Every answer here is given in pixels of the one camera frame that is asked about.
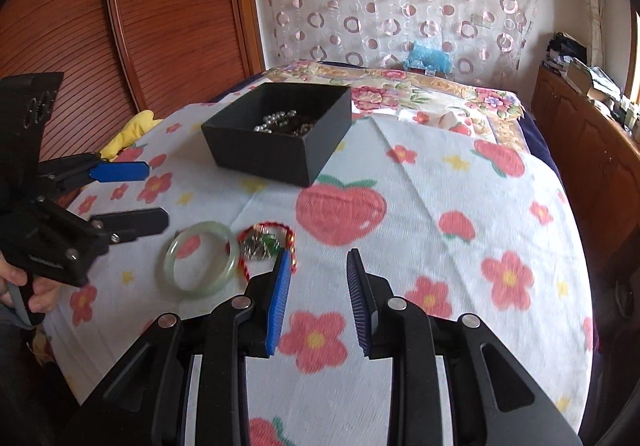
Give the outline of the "green jade bangle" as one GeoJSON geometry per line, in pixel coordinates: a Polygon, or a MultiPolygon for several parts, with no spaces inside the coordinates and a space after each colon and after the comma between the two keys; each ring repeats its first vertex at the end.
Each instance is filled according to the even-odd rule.
{"type": "Polygon", "coordinates": [[[163,262],[172,290],[188,299],[220,291],[239,265],[240,248],[231,229],[218,221],[202,221],[176,234],[163,262]]]}

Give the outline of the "floral quilt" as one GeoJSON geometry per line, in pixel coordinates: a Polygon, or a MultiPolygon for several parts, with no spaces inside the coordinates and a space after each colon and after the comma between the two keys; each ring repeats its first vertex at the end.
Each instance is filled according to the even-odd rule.
{"type": "Polygon", "coordinates": [[[518,124],[525,109],[511,91],[391,68],[349,68],[305,60],[270,68],[265,78],[273,83],[348,86],[355,117],[390,115],[515,151],[528,150],[518,124]]]}

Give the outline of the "floral bed sheet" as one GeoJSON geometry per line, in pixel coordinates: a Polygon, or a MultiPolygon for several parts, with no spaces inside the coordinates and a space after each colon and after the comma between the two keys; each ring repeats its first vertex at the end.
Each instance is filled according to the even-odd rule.
{"type": "Polygon", "coordinates": [[[112,247],[84,288],[64,291],[44,322],[58,366],[85,398],[160,314],[206,314],[243,291],[235,275],[188,299],[163,274],[175,235],[202,221],[233,233],[279,223],[294,233],[291,280],[276,354],[247,364],[257,445],[382,445],[390,363],[357,342],[346,281],[356,249],[369,273],[428,314],[483,319],[573,428],[591,374],[592,309],[576,221],[555,172],[532,154],[393,117],[356,120],[313,185],[299,188],[218,167],[201,131],[218,106],[167,117],[126,157],[138,183],[94,184],[74,213],[159,206],[159,236],[112,247]]]}

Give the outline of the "wooden wardrobe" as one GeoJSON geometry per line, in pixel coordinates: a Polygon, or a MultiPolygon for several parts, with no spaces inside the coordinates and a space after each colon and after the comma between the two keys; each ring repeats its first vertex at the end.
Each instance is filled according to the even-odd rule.
{"type": "Polygon", "coordinates": [[[1,0],[1,72],[60,72],[41,158],[101,149],[265,68],[254,0],[1,0]]]}

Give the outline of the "yellow plush toy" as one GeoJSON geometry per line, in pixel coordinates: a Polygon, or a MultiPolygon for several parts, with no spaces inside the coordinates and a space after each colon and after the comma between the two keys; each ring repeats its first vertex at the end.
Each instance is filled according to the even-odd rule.
{"type": "Polygon", "coordinates": [[[114,161],[122,151],[131,147],[142,136],[160,124],[161,121],[162,119],[157,119],[151,110],[143,110],[137,113],[131,117],[110,142],[100,150],[101,159],[114,161]]]}

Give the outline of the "wooden side cabinet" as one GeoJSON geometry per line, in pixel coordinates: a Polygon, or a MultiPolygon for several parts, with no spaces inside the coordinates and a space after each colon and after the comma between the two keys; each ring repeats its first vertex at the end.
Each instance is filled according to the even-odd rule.
{"type": "Polygon", "coordinates": [[[639,269],[639,145],[561,76],[542,66],[530,107],[559,169],[591,280],[639,269]]]}

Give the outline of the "black jewelry box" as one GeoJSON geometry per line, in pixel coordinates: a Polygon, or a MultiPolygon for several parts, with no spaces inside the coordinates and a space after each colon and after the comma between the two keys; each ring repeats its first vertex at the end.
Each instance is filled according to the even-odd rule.
{"type": "Polygon", "coordinates": [[[263,83],[202,125],[216,164],[308,187],[352,126],[347,86],[263,83]]]}

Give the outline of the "stack of books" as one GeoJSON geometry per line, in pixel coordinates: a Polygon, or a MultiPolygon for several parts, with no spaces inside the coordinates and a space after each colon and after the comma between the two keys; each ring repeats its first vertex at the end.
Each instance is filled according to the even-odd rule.
{"type": "Polygon", "coordinates": [[[552,35],[542,65],[561,76],[578,94],[600,101],[610,110],[623,99],[620,88],[600,66],[587,64],[587,48],[564,32],[552,35]]]}

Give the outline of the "blue bag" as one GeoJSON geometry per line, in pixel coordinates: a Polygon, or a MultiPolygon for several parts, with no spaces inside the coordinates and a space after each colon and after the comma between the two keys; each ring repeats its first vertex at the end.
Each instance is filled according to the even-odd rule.
{"type": "Polygon", "coordinates": [[[415,42],[404,61],[404,69],[448,74],[451,72],[452,63],[449,54],[445,51],[425,47],[415,42]]]}

